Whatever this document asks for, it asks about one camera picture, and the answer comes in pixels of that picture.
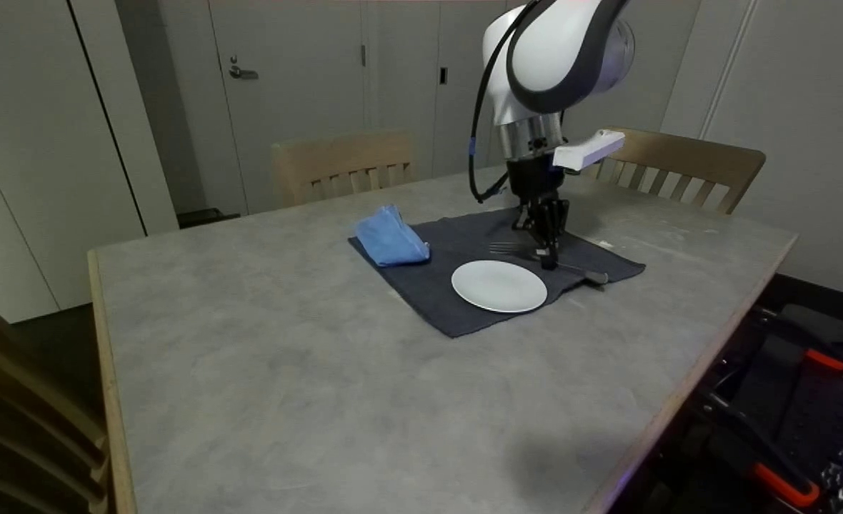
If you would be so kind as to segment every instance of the blue cloth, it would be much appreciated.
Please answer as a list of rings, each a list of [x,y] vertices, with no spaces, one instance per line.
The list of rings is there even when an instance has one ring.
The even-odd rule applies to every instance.
[[[428,260],[428,246],[401,218],[395,204],[369,214],[353,237],[376,267]]]

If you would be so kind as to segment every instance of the chair backrest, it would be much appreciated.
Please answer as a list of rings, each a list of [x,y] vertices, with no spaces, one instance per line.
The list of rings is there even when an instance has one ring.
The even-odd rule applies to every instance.
[[[105,427],[63,394],[0,317],[0,501],[23,510],[105,510]]]
[[[282,184],[282,204],[413,180],[413,144],[396,131],[273,143],[272,161]]]
[[[625,131],[624,151],[588,174],[652,196],[671,196],[732,214],[762,168],[765,154],[708,139]]]

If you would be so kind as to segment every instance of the black placemat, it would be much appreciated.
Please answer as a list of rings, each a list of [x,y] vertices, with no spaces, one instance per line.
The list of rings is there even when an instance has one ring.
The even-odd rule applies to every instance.
[[[584,281],[581,271],[601,271],[608,273],[612,281],[618,281],[645,267],[584,237],[564,233],[559,266],[555,271],[544,271],[536,261],[519,257],[522,247],[532,247],[532,237],[512,228],[514,214],[518,211],[509,208],[413,224],[421,238],[432,246],[432,260],[421,266],[392,266],[376,271],[428,326],[439,327],[446,337],[466,337],[518,317],[473,307],[453,293],[452,271],[468,260],[505,260],[535,271],[545,281],[545,306],[555,303],[559,293],[578,288]]]

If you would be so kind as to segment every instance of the table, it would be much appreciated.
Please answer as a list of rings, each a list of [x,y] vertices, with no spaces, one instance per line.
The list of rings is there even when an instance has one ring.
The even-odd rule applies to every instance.
[[[119,507],[612,505],[794,233],[568,180],[568,228],[645,271],[446,340],[346,237],[382,203],[408,223],[512,204],[463,180],[92,251]]]

